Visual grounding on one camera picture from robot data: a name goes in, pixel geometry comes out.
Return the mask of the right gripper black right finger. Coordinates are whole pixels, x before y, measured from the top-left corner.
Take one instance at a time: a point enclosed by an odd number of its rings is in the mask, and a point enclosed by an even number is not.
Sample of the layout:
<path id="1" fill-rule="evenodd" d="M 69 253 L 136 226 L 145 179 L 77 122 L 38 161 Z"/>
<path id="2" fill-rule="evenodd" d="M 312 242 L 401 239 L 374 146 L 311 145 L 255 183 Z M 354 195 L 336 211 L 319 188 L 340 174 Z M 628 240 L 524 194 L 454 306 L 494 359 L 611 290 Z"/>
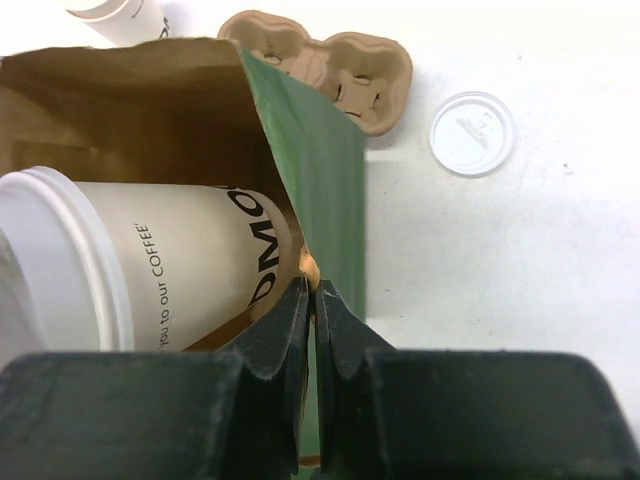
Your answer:
<path id="1" fill-rule="evenodd" d="M 567 353 L 399 350 L 315 293 L 321 479 L 635 479 L 602 373 Z"/>

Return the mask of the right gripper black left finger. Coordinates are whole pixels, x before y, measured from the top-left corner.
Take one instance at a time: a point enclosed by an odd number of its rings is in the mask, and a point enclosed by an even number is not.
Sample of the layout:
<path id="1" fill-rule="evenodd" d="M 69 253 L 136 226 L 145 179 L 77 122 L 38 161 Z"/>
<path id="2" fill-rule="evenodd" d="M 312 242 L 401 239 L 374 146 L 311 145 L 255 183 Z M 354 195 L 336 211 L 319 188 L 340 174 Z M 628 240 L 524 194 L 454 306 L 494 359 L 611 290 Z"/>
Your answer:
<path id="1" fill-rule="evenodd" d="M 44 353 L 1 374 L 5 479 L 288 479 L 298 470 L 309 289 L 294 278 L 213 353 Z"/>

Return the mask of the white paper coffee cup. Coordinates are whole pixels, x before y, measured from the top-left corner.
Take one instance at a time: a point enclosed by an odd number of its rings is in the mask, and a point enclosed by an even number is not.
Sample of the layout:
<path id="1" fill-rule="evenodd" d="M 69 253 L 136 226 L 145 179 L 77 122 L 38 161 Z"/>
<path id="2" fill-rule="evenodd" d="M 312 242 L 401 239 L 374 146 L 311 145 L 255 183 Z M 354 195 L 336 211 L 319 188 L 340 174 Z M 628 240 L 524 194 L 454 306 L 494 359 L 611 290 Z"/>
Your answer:
<path id="1" fill-rule="evenodd" d="M 296 273 L 292 227 L 258 192 L 76 183 L 105 224 L 124 272 L 131 351 L 181 351 L 240 314 L 259 317 Z"/>

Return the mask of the clear plastic cup lid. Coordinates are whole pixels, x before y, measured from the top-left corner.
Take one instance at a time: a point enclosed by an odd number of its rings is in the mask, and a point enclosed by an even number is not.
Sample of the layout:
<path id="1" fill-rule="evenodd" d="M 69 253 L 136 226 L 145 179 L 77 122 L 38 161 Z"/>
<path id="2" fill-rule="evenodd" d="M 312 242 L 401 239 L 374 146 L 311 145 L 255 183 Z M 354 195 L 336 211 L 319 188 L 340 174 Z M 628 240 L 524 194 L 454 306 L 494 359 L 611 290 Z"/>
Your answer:
<path id="1" fill-rule="evenodd" d="M 435 114 L 429 144 L 445 169 L 477 178 L 498 169 L 516 142 L 516 124 L 507 105 L 485 92 L 470 91 L 444 101 Z"/>

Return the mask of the green paper takeout bag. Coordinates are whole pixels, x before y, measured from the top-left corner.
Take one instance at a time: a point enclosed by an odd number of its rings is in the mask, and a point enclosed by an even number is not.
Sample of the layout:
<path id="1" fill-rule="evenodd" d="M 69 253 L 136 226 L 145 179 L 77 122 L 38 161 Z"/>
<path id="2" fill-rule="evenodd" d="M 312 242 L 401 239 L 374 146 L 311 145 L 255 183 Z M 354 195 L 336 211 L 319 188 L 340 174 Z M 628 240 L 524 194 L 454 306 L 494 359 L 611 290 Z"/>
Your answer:
<path id="1" fill-rule="evenodd" d="M 181 351 L 213 353 L 263 318 L 297 277 L 326 273 L 365 306 L 361 129 L 315 90 L 235 44 L 165 39 L 47 48 L 1 61 L 1 178 L 48 167 L 75 182 L 235 187 L 269 198 L 299 245 L 264 314 L 243 313 Z"/>

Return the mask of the stacked white paper cups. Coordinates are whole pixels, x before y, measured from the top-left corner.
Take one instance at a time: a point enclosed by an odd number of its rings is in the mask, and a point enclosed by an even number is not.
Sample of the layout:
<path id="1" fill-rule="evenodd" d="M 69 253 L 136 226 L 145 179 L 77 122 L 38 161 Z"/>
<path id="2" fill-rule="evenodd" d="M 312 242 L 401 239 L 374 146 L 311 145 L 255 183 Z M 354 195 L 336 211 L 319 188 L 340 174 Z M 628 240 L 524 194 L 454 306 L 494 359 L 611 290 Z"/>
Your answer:
<path id="1" fill-rule="evenodd" d="M 169 20 L 156 0 L 64 0 L 60 5 L 118 47 L 171 36 Z"/>

